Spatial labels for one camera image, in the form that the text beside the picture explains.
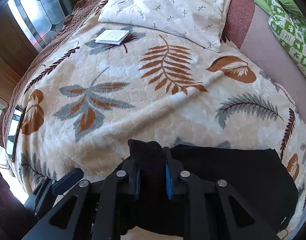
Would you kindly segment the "black pants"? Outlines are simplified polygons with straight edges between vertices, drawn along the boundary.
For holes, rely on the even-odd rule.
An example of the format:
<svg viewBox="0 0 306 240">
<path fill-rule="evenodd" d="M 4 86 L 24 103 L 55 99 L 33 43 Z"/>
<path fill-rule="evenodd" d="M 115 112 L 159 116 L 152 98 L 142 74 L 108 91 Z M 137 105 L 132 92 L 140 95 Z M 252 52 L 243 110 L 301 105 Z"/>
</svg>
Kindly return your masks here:
<svg viewBox="0 0 306 240">
<path fill-rule="evenodd" d="M 135 227 L 164 234 L 167 158 L 155 141 L 129 140 L 131 191 L 120 200 L 119 219 L 128 231 Z M 177 145 L 173 159 L 202 180 L 228 181 L 278 235 L 295 214 L 297 187 L 275 150 L 239 150 Z"/>
</svg>

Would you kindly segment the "black smartphone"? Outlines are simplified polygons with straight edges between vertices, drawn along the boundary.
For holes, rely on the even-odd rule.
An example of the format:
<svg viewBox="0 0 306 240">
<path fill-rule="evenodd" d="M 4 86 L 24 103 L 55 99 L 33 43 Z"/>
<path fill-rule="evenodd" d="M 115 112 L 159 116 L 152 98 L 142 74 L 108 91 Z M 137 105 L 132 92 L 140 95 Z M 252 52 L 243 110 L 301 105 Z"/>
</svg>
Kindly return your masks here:
<svg viewBox="0 0 306 240">
<path fill-rule="evenodd" d="M 10 127 L 7 132 L 6 153 L 11 162 L 14 162 L 16 155 L 16 144 L 20 131 L 20 126 L 25 115 L 25 108 L 17 105 L 11 118 Z"/>
</svg>

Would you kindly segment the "leaf pattern fleece blanket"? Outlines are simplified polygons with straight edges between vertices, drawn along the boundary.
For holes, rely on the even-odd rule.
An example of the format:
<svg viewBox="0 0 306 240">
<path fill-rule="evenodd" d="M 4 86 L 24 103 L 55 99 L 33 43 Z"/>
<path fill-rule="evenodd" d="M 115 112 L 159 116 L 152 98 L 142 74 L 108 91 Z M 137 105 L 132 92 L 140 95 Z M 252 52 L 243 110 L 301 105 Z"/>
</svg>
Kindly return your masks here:
<svg viewBox="0 0 306 240">
<path fill-rule="evenodd" d="M 129 30 L 120 45 L 104 30 Z M 128 156 L 129 139 L 276 150 L 299 192 L 281 239 L 306 219 L 306 123 L 286 89 L 234 44 L 221 52 L 185 38 L 96 15 L 68 23 L 14 89 L 26 109 L 13 170 L 26 192 L 80 167 L 105 178 Z"/>
</svg>

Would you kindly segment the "white booklet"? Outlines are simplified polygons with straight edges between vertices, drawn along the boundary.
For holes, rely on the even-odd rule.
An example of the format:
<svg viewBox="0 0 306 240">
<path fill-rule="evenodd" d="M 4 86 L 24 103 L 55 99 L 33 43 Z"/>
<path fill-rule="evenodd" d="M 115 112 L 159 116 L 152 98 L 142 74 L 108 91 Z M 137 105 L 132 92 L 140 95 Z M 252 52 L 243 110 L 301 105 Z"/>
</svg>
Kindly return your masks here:
<svg viewBox="0 0 306 240">
<path fill-rule="evenodd" d="M 120 45 L 128 37 L 129 30 L 104 30 L 96 39 L 98 44 Z"/>
</svg>

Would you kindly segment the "stained glass window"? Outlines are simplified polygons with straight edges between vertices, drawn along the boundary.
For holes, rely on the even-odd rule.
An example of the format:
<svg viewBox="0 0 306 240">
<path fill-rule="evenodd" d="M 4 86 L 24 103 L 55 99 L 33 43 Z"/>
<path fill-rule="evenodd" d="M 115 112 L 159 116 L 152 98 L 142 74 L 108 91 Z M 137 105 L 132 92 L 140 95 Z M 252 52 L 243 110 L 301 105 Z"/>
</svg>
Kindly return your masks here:
<svg viewBox="0 0 306 240">
<path fill-rule="evenodd" d="M 73 8 L 69 0 L 8 0 L 12 15 L 34 48 L 40 52 Z"/>
</svg>

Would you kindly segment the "pink maroon quilted bedspread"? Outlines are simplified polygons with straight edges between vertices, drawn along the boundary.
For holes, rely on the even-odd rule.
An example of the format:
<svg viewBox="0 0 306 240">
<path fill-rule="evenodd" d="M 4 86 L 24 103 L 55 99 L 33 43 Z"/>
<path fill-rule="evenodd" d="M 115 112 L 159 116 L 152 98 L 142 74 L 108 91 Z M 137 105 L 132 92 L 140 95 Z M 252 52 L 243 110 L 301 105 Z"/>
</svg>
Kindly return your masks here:
<svg viewBox="0 0 306 240">
<path fill-rule="evenodd" d="M 268 18 L 253 0 L 231 0 L 223 36 L 286 89 L 306 123 L 306 78 L 274 36 Z"/>
</svg>

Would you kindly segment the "white floral pillow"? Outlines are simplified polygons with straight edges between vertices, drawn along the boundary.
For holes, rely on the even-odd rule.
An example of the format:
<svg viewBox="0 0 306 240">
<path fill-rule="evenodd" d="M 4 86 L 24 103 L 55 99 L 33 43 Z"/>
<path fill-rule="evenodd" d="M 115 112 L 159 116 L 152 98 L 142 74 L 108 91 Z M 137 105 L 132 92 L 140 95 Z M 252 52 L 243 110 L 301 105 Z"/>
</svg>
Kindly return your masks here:
<svg viewBox="0 0 306 240">
<path fill-rule="evenodd" d="M 98 20 L 173 34 L 218 52 L 231 0 L 108 0 Z"/>
</svg>

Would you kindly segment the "green white patterned quilt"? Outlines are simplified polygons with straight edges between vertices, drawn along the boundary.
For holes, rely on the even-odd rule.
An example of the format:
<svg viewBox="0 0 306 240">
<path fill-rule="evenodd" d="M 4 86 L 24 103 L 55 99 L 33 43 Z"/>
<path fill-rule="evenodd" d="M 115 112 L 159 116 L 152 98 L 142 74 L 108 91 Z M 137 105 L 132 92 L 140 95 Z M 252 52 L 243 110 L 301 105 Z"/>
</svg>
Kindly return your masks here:
<svg viewBox="0 0 306 240">
<path fill-rule="evenodd" d="M 293 0 L 254 0 L 282 47 L 306 78 L 306 19 Z"/>
</svg>

